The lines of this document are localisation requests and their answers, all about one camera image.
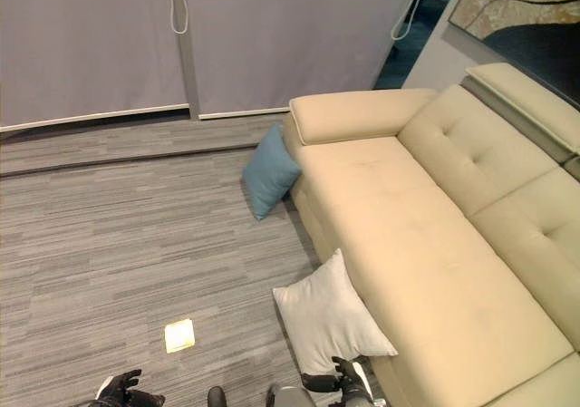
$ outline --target white pillow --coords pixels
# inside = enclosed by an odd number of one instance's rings
[[[333,355],[397,355],[356,294],[340,248],[304,280],[273,292],[303,373],[333,373]]]

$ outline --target beige leather sofa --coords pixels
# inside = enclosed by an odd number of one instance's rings
[[[580,406],[578,111],[490,64],[294,99],[285,144],[318,256],[399,351],[372,359],[393,407]]]

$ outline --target throw pillow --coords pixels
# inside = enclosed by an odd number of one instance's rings
[[[340,248],[309,277],[273,292],[302,373],[332,373],[333,355],[397,354],[356,294]]]
[[[282,125],[275,124],[260,141],[242,176],[257,219],[264,218],[300,175],[300,167],[286,151]]]

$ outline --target gray carpet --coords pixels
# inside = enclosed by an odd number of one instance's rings
[[[3,179],[4,407],[71,405],[138,367],[168,407],[216,384],[231,407],[263,406],[270,383],[298,384],[270,290],[318,262],[291,201],[251,216],[251,153]],[[186,317],[196,345],[166,354],[164,326]]]
[[[130,116],[80,121],[18,132],[0,142],[0,173],[50,170],[61,166],[142,159],[256,145],[284,114],[192,121]]]

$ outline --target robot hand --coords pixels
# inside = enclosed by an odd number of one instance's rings
[[[347,404],[352,399],[364,399],[372,404],[371,395],[367,392],[361,376],[354,370],[353,363],[336,356],[333,356],[333,362],[336,363],[334,369],[343,375],[340,379],[343,404]]]
[[[163,395],[151,395],[142,391],[128,391],[136,386],[141,375],[141,369],[109,377],[97,392],[96,400],[101,405],[109,407],[161,407],[165,402]]]

